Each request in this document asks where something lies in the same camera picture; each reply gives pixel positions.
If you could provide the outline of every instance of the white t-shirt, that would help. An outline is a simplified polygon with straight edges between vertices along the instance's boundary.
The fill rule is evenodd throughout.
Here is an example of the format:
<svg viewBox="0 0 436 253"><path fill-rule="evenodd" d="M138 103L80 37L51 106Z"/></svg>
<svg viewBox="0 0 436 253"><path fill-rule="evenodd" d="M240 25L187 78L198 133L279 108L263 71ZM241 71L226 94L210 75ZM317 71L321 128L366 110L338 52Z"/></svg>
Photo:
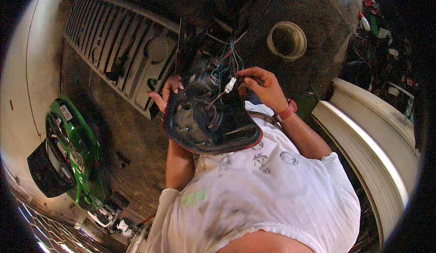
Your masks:
<svg viewBox="0 0 436 253"><path fill-rule="evenodd" d="M265 105L247 110L272 115ZM296 239L315 253L348 252L357 239L360 205L336 153L300 155L276 127L258 118L262 141L223 155L201 155L192 181L165 189L147 252L216 252L260 229Z"/></svg>

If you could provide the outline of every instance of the license plate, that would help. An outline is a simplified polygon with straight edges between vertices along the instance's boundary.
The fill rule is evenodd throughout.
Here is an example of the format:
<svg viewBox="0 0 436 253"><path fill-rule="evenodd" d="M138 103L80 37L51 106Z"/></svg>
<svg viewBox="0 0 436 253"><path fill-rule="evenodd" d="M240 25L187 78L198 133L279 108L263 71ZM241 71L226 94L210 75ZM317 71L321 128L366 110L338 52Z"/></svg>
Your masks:
<svg viewBox="0 0 436 253"><path fill-rule="evenodd" d="M65 105L62 105L59 107L59 110L62 112L62 115L64 116L64 118L69 121L71 119L73 119L73 116L71 115L71 113L68 111L68 108Z"/></svg>

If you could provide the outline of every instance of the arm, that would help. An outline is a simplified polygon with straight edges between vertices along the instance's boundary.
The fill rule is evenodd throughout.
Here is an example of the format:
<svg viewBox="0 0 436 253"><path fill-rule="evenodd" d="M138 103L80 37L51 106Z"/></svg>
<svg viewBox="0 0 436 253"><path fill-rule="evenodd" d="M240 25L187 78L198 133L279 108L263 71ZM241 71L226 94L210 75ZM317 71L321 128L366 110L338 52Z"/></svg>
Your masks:
<svg viewBox="0 0 436 253"><path fill-rule="evenodd" d="M181 191L192 180L195 167L192 153L169 140L166 154L166 187Z"/></svg>
<svg viewBox="0 0 436 253"><path fill-rule="evenodd" d="M244 82L274 114L279 114L288 107L288 101L273 73L253 67L239 71L237 76L245 77ZM327 143L296 114L289 116L281 125L286 136L306 158L321 159L331 153Z"/></svg>
<svg viewBox="0 0 436 253"><path fill-rule="evenodd" d="M184 89L180 82L181 79L178 76L168 78L162 90L162 97L154 91L146 93L154 100L161 112L165 112L166 102L171 91L178 93L179 89ZM182 148L175 141L169 140L165 169L166 187L178 191L183 190L192 180L194 172L192 153Z"/></svg>

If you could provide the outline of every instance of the wall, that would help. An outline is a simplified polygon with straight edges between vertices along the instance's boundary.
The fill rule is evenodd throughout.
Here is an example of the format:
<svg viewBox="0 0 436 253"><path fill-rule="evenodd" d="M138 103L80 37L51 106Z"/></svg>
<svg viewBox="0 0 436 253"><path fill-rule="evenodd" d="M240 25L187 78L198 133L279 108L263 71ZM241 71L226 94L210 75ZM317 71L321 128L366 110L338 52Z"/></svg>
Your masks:
<svg viewBox="0 0 436 253"><path fill-rule="evenodd" d="M86 212L66 194L45 197L27 166L46 136L47 108L60 95L62 32L70 6L69 0L32 0L15 29L1 75L0 154L7 174L19 180L14 187L28 194L26 202L74 223Z"/></svg>

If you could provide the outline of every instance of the hand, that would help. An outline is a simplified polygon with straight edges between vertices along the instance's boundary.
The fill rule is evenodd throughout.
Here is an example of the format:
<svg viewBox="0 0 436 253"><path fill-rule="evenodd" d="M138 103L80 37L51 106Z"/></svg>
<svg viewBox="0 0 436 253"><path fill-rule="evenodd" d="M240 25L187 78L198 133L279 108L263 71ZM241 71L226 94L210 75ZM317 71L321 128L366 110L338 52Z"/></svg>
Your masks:
<svg viewBox="0 0 436 253"><path fill-rule="evenodd" d="M238 71L236 76L245 77L244 82L247 86L259 96L264 105L274 111L274 114L280 114L288 108L288 101L273 73L255 66Z"/></svg>
<svg viewBox="0 0 436 253"><path fill-rule="evenodd" d="M145 95L150 96L153 101L157 104L161 112L165 112L166 104L168 102L168 98L170 97L171 91L174 93L179 93L179 89L184 90L185 88L182 86L182 77L180 76L171 76L165 82L164 89L162 89L162 97L159 93L155 91L148 91Z"/></svg>

